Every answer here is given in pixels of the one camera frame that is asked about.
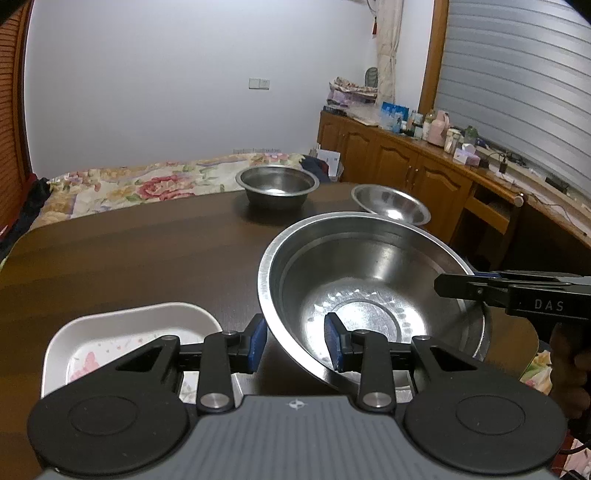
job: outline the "folded cloth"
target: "folded cloth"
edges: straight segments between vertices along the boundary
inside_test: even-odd
[[[316,175],[318,180],[320,180],[320,183],[330,183],[329,166],[325,161],[310,157],[309,155],[304,155],[304,159],[300,164],[304,170]]]

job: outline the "dark wooden table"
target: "dark wooden table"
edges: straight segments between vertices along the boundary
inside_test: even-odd
[[[0,478],[39,473],[26,437],[47,344],[88,314],[186,301],[241,330],[259,312],[256,273],[271,240],[311,215],[356,210],[350,184],[323,186],[298,213],[248,206],[244,192],[139,205],[27,233],[0,273]],[[537,348],[524,319],[493,316],[487,358],[519,375]],[[269,339],[246,393],[334,393]]]

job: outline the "wall outlet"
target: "wall outlet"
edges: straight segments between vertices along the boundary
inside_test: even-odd
[[[268,90],[271,81],[267,79],[248,79],[248,88],[250,90]]]

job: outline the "metal screw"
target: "metal screw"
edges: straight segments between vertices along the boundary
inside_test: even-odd
[[[373,408],[383,408],[392,403],[392,397],[384,392],[371,392],[363,396],[363,403]]]
[[[223,393],[206,393],[199,400],[207,408],[222,408],[230,403],[230,399]]]

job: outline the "metal bowl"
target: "metal bowl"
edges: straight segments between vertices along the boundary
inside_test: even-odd
[[[320,184],[316,175],[286,165],[248,167],[236,175],[236,182],[252,204],[272,210],[300,207]]]
[[[363,210],[413,225],[425,225],[431,220],[429,209],[415,197],[382,185],[357,185],[351,197]]]
[[[433,281],[443,272],[472,274],[447,245],[408,223],[362,212],[326,213],[271,242],[259,266],[258,297],[273,335],[296,362],[355,393],[359,374],[332,369],[324,342],[328,312],[350,330],[375,330],[404,343],[433,335],[484,359],[488,314],[480,303],[439,297]],[[396,372],[395,381],[409,389],[406,372]]]

